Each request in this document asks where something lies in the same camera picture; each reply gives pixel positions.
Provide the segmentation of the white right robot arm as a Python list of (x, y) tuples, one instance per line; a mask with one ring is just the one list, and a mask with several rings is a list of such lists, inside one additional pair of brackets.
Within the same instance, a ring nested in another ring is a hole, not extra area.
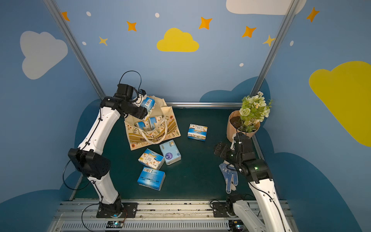
[(226, 201), (226, 212), (237, 217), (249, 232), (290, 232), (292, 229), (280, 205), (273, 176), (263, 159), (253, 149), (252, 140), (239, 132), (231, 145), (218, 143), (214, 154), (222, 158), (220, 165), (226, 181), (227, 193), (238, 185), (238, 174), (243, 175), (257, 201), (262, 218), (259, 218), (241, 195), (231, 195)]

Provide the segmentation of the blue tissue pack barcode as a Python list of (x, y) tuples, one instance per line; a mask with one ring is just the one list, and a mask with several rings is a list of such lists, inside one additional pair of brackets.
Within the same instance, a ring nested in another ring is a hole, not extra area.
[(155, 105), (156, 105), (155, 99), (151, 97), (147, 97), (141, 103), (141, 107), (145, 108), (147, 112), (150, 112), (155, 107)]

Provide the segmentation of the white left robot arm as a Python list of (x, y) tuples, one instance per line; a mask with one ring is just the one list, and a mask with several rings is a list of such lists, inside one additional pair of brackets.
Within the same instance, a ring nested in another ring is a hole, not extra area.
[(143, 119), (148, 110), (142, 106), (146, 91), (118, 84), (113, 97), (100, 103), (98, 116), (83, 142), (68, 152), (75, 168), (93, 185), (99, 196), (99, 218), (120, 218), (124, 212), (121, 197), (110, 177), (111, 161), (102, 156), (106, 140), (120, 118), (134, 116)]

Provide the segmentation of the tissue pack cream top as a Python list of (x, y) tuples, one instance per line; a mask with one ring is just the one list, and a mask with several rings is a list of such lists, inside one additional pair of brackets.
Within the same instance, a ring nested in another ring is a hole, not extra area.
[(205, 141), (207, 136), (208, 127), (190, 124), (187, 137), (194, 140)]

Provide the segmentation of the beige canvas tote bag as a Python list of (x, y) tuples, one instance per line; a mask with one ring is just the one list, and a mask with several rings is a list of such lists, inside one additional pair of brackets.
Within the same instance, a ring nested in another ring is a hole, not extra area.
[(125, 119), (126, 134), (132, 151), (181, 136), (173, 108), (164, 99), (149, 96), (142, 101), (141, 106), (149, 110), (144, 119), (133, 116)]

